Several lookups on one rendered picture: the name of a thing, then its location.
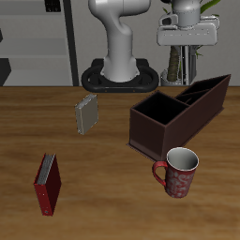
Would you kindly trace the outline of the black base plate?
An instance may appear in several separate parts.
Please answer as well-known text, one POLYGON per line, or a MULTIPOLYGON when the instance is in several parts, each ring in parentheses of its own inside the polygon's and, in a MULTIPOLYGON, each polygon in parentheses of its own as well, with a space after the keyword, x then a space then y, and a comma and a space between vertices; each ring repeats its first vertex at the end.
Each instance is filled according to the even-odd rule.
POLYGON ((136 59, 140 74, 129 82, 111 82, 100 74, 103 69, 103 59, 94 59, 91 67, 82 74, 82 86, 94 93, 147 93, 158 87, 158 74, 149 67, 144 58, 136 59))

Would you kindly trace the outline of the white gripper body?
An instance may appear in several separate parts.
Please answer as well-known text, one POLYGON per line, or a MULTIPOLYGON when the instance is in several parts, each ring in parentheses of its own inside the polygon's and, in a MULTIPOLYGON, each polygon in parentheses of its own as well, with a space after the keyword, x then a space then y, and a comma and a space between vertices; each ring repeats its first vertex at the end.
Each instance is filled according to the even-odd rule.
POLYGON ((218 42, 219 19, 216 16, 201 16, 199 23, 184 30, 177 25, 161 25, 157 30, 160 46, 212 46, 218 42))

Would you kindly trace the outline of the grey book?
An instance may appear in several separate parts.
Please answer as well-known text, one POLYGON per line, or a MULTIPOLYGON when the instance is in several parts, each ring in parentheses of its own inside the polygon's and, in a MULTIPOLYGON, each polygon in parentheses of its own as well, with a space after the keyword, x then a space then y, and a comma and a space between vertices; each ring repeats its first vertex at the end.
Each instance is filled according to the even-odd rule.
POLYGON ((84 135, 98 121, 98 96, 89 94, 75 105, 78 132, 84 135))

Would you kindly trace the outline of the grey shelf unit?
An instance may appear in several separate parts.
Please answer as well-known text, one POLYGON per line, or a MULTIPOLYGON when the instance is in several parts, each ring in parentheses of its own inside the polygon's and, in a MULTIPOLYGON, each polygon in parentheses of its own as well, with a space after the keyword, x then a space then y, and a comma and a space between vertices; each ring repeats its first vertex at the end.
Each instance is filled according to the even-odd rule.
POLYGON ((74 86, 63 0, 0 0, 0 86, 74 86))

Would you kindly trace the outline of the dark upright post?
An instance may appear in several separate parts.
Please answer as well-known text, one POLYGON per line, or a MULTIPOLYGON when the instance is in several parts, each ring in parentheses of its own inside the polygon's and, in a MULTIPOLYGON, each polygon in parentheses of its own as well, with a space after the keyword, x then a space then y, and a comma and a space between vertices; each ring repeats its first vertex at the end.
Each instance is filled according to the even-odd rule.
POLYGON ((71 10, 71 0, 63 0, 63 7, 65 12, 65 22, 66 22, 66 29, 67 29, 67 45, 68 45, 68 52, 69 52, 72 84, 74 86, 78 86, 79 74, 78 74, 77 54, 76 54, 72 10, 71 10))

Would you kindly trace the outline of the dark brown desk caddy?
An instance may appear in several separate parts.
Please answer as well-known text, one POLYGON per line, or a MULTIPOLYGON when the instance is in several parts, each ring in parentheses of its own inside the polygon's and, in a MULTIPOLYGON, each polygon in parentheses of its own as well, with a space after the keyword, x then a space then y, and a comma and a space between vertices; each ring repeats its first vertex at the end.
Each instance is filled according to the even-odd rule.
POLYGON ((154 161, 183 146, 223 110, 231 76, 198 81, 176 97, 156 91, 130 109, 129 146, 154 161))

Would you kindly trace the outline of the red patterned mug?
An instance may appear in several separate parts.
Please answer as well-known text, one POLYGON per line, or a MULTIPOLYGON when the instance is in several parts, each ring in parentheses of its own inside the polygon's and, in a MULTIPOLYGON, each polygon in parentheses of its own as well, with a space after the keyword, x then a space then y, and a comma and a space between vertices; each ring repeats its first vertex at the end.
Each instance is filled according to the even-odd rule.
POLYGON ((153 164, 152 173, 156 180, 165 188, 168 195, 173 198, 184 198, 199 165, 198 156, 184 147, 171 149, 165 161, 157 161, 153 164), (165 169, 165 179, 157 175, 157 168, 165 169))

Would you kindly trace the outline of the pot plant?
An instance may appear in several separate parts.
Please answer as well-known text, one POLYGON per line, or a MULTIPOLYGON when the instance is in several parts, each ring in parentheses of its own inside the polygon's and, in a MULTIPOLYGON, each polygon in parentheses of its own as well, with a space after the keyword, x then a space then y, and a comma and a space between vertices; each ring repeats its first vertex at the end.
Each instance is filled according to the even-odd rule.
MULTIPOLYGON (((177 25, 181 29, 191 29, 195 24, 199 23, 203 13, 220 2, 220 0, 210 0, 201 5, 203 0, 161 0, 164 3, 171 5, 172 10, 168 12, 164 9, 165 14, 158 21, 161 25, 177 25)), ((196 58, 188 60, 181 59, 182 46, 170 46, 169 65, 166 70, 161 73, 161 84, 164 86, 191 85, 191 82, 196 77, 196 60, 200 55, 198 50, 205 45, 198 45, 196 58)))

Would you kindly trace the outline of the red book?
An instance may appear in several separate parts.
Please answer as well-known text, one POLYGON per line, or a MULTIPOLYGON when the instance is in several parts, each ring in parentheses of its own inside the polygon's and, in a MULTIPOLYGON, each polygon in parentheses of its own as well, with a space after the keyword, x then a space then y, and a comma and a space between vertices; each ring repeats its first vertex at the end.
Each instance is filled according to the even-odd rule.
POLYGON ((34 181, 35 192, 43 216, 53 215, 61 185, 56 154, 44 154, 34 181))

